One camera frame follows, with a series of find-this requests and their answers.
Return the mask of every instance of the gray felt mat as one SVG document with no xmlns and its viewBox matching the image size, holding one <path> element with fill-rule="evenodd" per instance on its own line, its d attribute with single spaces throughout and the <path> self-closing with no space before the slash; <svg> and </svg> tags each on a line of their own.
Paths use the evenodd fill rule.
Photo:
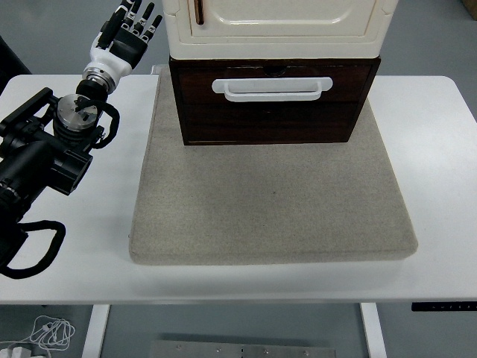
<svg viewBox="0 0 477 358">
<path fill-rule="evenodd" d="M 135 263 L 399 260 L 416 249 L 368 103 L 348 143 L 184 146 L 162 71 L 130 235 Z"/>
</svg>

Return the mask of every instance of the white drawer handle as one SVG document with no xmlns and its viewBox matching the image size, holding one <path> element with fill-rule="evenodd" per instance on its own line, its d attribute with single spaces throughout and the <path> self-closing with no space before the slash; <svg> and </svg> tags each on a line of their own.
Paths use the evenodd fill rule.
<svg viewBox="0 0 477 358">
<path fill-rule="evenodd" d="M 231 102 L 314 101 L 333 85 L 330 77 L 228 78 L 212 83 Z"/>
</svg>

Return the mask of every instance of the robotic arm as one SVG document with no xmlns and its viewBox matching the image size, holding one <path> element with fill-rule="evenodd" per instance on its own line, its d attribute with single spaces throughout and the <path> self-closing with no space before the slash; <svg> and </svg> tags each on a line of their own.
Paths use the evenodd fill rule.
<svg viewBox="0 0 477 358">
<path fill-rule="evenodd" d="M 122 0 L 91 47 L 91 62 L 75 94 L 56 98 L 44 88 L 0 122 L 0 274 L 21 279 L 39 274 L 57 256 L 66 235 L 63 224 L 53 221 L 20 223 L 34 200 L 47 187 L 65 195 L 73 192 L 92 162 L 89 152 L 103 148 L 115 137 L 119 113 L 107 103 L 122 77 L 141 60 L 162 17 L 146 31 L 154 4 L 134 23 L 141 0 Z M 47 106 L 45 115 L 35 116 Z M 108 135 L 98 125 L 101 115 L 111 117 Z M 52 123 L 53 135 L 44 131 Z M 46 255 L 33 267 L 9 268 L 28 238 L 28 232 L 56 231 Z"/>
</svg>

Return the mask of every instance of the metal plate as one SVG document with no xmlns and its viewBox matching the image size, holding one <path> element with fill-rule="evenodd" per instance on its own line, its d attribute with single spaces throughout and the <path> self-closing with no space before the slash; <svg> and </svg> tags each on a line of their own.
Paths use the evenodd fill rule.
<svg viewBox="0 0 477 358">
<path fill-rule="evenodd" d="M 150 358 L 335 358 L 331 348 L 153 341 Z"/>
<path fill-rule="evenodd" d="M 72 131 L 82 131 L 95 124 L 98 117 L 98 108 L 91 106 L 76 112 L 76 102 L 83 99 L 83 95 L 65 95 L 58 101 L 58 119 L 63 125 Z"/>
</svg>

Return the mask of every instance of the white robotic hand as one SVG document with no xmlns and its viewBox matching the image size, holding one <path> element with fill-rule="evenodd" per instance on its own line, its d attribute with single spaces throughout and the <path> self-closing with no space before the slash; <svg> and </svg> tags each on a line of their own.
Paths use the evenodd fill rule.
<svg viewBox="0 0 477 358">
<path fill-rule="evenodd" d="M 136 67 L 162 20 L 160 15 L 156 16 L 143 33 L 154 4 L 151 2 L 142 18 L 134 24 L 141 2 L 141 0 L 122 0 L 121 5 L 93 41 L 91 62 L 84 69 L 83 79 L 100 84 L 108 95 L 116 89 L 119 80 L 129 75 Z"/>
</svg>

